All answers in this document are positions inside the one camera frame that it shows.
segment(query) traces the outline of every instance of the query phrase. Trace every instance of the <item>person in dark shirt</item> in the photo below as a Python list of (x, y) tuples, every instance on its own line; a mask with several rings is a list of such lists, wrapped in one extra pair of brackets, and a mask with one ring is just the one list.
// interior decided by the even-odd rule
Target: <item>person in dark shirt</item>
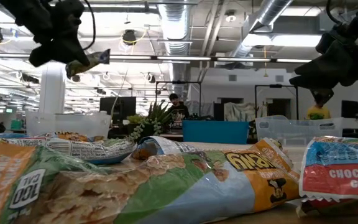
[(172, 93), (169, 96), (172, 106), (168, 109), (172, 113), (172, 128), (181, 128), (181, 121), (189, 117), (189, 109), (182, 101), (179, 101), (178, 95)]

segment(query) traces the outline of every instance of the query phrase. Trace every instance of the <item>clear plastic container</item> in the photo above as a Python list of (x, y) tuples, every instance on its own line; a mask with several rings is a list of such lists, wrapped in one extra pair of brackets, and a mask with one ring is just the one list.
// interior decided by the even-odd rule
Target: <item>clear plastic container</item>
[(107, 138), (110, 125), (110, 115), (99, 112), (87, 115), (73, 115), (27, 111), (25, 117), (28, 136), (56, 131), (70, 131), (88, 137), (104, 136)]
[(272, 138), (284, 146), (306, 146), (314, 137), (342, 137), (343, 118), (321, 120), (289, 120), (284, 116), (256, 119), (258, 140)]

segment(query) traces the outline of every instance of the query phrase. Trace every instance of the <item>blue bin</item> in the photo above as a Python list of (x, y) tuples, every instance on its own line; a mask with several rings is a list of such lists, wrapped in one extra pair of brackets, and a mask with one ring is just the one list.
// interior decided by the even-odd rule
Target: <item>blue bin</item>
[(248, 128), (244, 121), (183, 121), (183, 140), (247, 144)]

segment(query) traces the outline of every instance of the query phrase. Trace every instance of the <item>plastic storage bin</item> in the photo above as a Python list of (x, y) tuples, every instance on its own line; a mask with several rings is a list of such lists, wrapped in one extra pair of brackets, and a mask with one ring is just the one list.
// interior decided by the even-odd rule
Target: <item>plastic storage bin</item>
[(248, 122), (183, 121), (183, 140), (222, 144), (247, 144)]
[(104, 136), (107, 138), (110, 125), (110, 115), (99, 112), (92, 115), (73, 115), (28, 111), (25, 113), (25, 120), (28, 136), (56, 131), (70, 131), (88, 137)]
[(289, 120), (284, 116), (256, 119), (258, 140), (272, 138), (284, 146), (306, 146), (314, 137), (342, 136), (343, 118), (321, 120)]

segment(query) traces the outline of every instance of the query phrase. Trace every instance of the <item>green snack bag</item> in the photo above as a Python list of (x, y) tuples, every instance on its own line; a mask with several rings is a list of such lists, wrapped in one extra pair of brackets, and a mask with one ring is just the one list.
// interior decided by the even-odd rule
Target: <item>green snack bag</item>
[(75, 60), (66, 65), (66, 75), (67, 78), (72, 78), (76, 74), (83, 73), (89, 69), (99, 65), (100, 63), (108, 65), (110, 63), (110, 49), (105, 50), (104, 52), (95, 52), (87, 55), (90, 65), (84, 66), (81, 62)]

